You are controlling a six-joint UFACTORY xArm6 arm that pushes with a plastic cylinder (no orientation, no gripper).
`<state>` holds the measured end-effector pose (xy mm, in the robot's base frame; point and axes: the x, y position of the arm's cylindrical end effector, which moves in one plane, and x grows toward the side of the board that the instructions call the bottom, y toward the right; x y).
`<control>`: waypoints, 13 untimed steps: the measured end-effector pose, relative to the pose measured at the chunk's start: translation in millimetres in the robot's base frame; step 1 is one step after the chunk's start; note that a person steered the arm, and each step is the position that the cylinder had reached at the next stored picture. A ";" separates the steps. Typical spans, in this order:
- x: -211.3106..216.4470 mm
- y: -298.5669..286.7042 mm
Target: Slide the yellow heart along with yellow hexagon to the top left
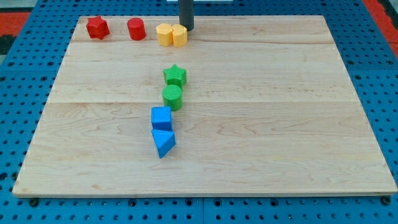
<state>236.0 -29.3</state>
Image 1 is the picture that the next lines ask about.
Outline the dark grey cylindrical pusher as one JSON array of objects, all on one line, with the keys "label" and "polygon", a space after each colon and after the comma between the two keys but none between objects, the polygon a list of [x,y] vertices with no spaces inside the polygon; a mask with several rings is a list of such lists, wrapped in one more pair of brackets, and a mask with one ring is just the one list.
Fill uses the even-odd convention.
[{"label": "dark grey cylindrical pusher", "polygon": [[178,0],[179,23],[188,31],[192,31],[195,27],[194,22],[194,1]]}]

